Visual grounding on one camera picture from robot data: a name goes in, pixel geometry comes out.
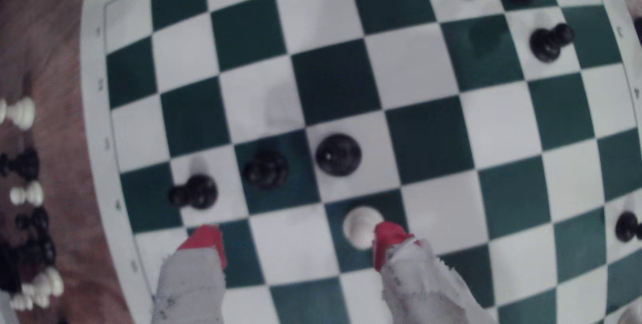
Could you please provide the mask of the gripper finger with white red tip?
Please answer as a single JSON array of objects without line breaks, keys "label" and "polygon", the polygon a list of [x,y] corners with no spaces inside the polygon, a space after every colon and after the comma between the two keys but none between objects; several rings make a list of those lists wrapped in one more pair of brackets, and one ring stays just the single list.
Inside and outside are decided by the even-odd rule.
[{"label": "gripper finger with white red tip", "polygon": [[374,267],[394,323],[496,323],[427,239],[394,222],[380,222],[374,235]]},{"label": "gripper finger with white red tip", "polygon": [[220,227],[194,230],[161,266],[151,323],[223,323],[226,266]]}]

